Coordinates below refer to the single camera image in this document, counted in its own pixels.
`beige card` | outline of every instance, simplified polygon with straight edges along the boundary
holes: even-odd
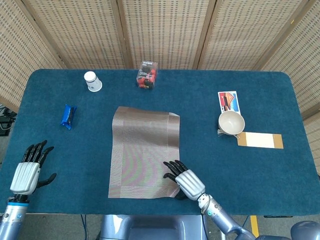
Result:
[[[283,149],[281,134],[241,132],[238,134],[238,145],[245,147]]]

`floor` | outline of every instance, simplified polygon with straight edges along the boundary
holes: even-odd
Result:
[[[9,136],[0,136],[0,163],[6,153]],[[242,225],[247,216],[232,216]],[[320,215],[295,216],[291,218],[264,218],[257,217],[260,235],[274,235],[290,238],[290,228],[297,222],[311,220],[320,223]],[[89,240],[95,240],[102,221],[101,215],[87,216],[87,233]],[[251,230],[250,220],[245,227]],[[220,240],[220,231],[212,223],[208,222],[207,234],[209,240]],[[19,240],[81,240],[85,238],[80,215],[74,214],[27,214],[22,226]],[[235,236],[227,236],[227,240],[234,240]]]

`white paper cup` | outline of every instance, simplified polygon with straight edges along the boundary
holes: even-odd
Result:
[[[98,92],[102,88],[102,82],[93,71],[87,71],[84,74],[84,80],[91,92]]]
[[[237,135],[245,129],[245,120],[235,111],[225,111],[219,116],[219,128],[227,135]]]

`card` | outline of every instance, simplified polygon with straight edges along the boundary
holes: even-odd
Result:
[[[238,134],[238,146],[283,149],[281,134],[241,132]]]
[[[220,91],[218,92],[218,96],[221,113],[232,110],[241,114],[236,91]]]

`black finger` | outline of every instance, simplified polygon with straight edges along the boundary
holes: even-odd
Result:
[[[44,140],[43,142],[40,143],[40,145],[36,148],[35,150],[35,154],[34,154],[34,157],[33,157],[33,162],[37,162],[41,156],[41,152],[42,152],[42,149],[44,148],[44,146],[46,145],[47,143],[47,140]]]
[[[30,154],[29,154],[28,158],[26,159],[26,162],[32,162],[34,155],[35,155],[35,151],[39,145],[40,145],[40,143],[33,146],[33,148],[30,150]]]
[[[185,170],[185,171],[187,171],[188,170],[188,168],[181,162],[181,161],[179,161],[179,160],[174,160],[177,164],[179,164],[180,165],[180,167],[182,167],[183,168],[183,170]]]
[[[171,173],[166,173],[165,175],[163,175],[163,178],[166,179],[166,178],[170,178],[172,181],[176,181],[176,176],[174,176],[173,174]]]
[[[31,146],[29,146],[25,152],[24,152],[24,155],[23,155],[23,158],[22,158],[22,163],[24,163],[26,161],[26,159],[29,157],[30,155],[30,152],[31,152],[31,149],[34,147],[34,145],[32,144]]]
[[[187,199],[188,197],[185,195],[185,193],[180,189],[180,191],[177,193],[177,195],[175,195],[176,199],[178,200],[183,200],[183,199]]]
[[[178,176],[181,173],[176,168],[174,168],[170,163],[164,161],[163,164],[166,165],[175,176]]]
[[[40,157],[39,160],[38,160],[38,163],[40,164],[40,168],[41,168],[42,165],[44,164],[48,153],[49,153],[50,151],[52,151],[52,149],[54,149],[54,148],[55,148],[54,146],[50,146],[50,147],[48,147],[46,150],[43,151],[43,153],[41,154],[41,157]]]
[[[45,185],[48,185],[50,184],[53,180],[55,180],[57,174],[56,173],[53,173],[47,180],[43,180],[43,181],[39,181],[36,185],[36,188],[41,188]]]
[[[169,162],[172,166],[174,166],[175,169],[178,170],[179,174],[182,174],[185,170],[179,166],[177,163],[175,163],[174,161],[170,161]]]

